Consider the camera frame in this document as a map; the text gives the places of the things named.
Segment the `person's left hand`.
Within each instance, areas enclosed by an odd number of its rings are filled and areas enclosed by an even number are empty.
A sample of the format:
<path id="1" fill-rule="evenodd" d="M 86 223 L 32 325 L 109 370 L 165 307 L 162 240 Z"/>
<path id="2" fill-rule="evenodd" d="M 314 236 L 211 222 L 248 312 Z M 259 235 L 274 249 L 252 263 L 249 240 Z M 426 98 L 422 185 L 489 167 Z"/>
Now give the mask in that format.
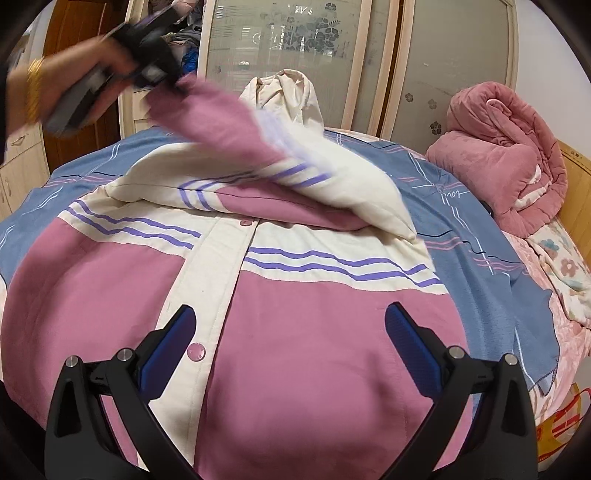
<path id="1" fill-rule="evenodd" d="M 46 120 L 66 90 L 95 66 L 107 67 L 124 78 L 100 95 L 87 119 L 93 123 L 131 85 L 128 76 L 136 68 L 131 56 L 112 38 L 94 37 L 44 58 L 37 69 L 21 65 L 9 72 L 2 94 L 5 134 Z"/>

